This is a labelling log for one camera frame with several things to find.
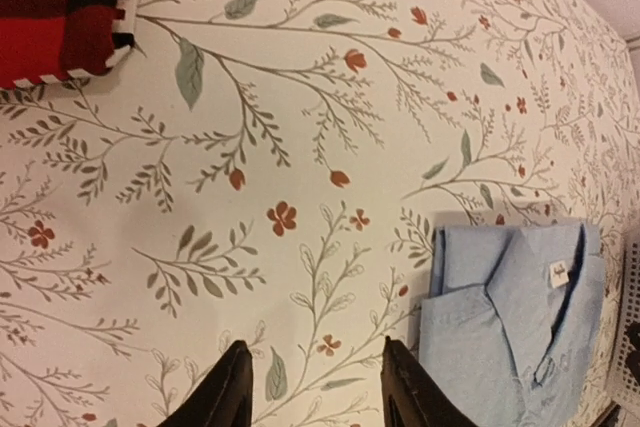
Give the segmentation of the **light blue long sleeve shirt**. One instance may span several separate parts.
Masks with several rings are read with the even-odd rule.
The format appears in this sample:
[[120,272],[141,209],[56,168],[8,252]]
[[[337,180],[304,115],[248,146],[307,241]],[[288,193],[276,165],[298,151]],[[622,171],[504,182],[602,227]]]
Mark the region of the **light blue long sleeve shirt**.
[[561,426],[577,412],[605,263],[591,224],[445,226],[434,235],[419,360],[479,426]]

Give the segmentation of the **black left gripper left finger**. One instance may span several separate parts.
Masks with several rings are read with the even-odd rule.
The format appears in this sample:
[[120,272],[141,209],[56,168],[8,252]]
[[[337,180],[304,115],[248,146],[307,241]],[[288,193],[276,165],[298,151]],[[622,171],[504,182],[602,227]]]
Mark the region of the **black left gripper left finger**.
[[249,427],[253,362],[247,343],[234,341],[187,400],[160,427]]

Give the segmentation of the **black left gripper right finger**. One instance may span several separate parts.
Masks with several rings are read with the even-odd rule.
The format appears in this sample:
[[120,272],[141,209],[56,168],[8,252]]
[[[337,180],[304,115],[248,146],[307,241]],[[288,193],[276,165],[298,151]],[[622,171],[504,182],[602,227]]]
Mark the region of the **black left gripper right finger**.
[[475,427],[406,345],[389,336],[382,354],[381,391],[386,427]]

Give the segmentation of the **red black plaid shirt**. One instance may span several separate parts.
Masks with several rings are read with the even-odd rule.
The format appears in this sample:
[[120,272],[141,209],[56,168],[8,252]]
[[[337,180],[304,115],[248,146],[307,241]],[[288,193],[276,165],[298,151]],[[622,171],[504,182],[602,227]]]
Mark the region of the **red black plaid shirt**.
[[134,47],[136,0],[1,0],[4,89],[102,76]]

